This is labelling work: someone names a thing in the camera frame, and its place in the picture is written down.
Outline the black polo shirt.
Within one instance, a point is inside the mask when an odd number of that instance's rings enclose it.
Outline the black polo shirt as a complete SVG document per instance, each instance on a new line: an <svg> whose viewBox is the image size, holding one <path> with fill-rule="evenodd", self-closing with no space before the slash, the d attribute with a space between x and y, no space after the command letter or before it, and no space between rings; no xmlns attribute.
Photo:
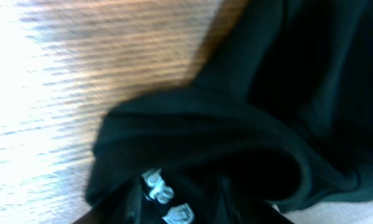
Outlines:
<svg viewBox="0 0 373 224"><path fill-rule="evenodd" d="M251 1L188 85L103 119L80 223L286 223L373 200L373 1Z"/></svg>

